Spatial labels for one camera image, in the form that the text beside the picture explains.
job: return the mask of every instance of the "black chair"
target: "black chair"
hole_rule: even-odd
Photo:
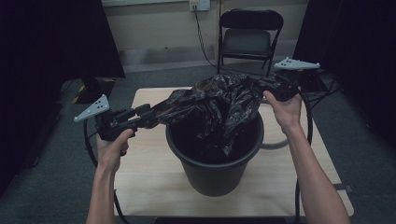
[[[276,41],[283,27],[283,18],[273,10],[231,9],[219,19],[218,74],[223,58],[263,60],[262,69],[269,60],[270,74]],[[271,43],[271,34],[275,37]]]

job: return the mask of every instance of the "wall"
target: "wall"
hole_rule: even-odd
[[[285,20],[276,53],[294,51],[308,0],[223,0],[223,8],[254,7],[279,12]],[[211,10],[199,12],[206,45],[216,45],[218,1]],[[197,47],[197,25],[189,12],[189,2],[105,7],[108,22],[119,50]]]

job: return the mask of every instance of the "wooden table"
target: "wooden table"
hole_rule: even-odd
[[[176,88],[140,89],[133,107],[156,105]],[[272,107],[261,105],[264,142],[285,139],[276,123]],[[302,124],[306,126],[305,111]],[[292,217],[296,173],[288,146],[261,149],[247,164],[236,189],[220,197],[198,193],[190,185],[180,160],[165,138],[165,126],[139,129],[129,140],[128,154],[121,159],[115,189],[125,216],[155,217]],[[334,184],[341,180],[314,123],[312,148],[323,170]],[[354,212],[345,190],[339,190],[346,210]]]

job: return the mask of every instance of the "person's right hand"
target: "person's right hand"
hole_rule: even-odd
[[[303,99],[299,94],[296,94],[287,102],[279,102],[269,91],[265,91],[263,94],[268,103],[274,109],[276,121],[282,128],[283,133],[287,133],[297,125],[301,126],[300,116]]]

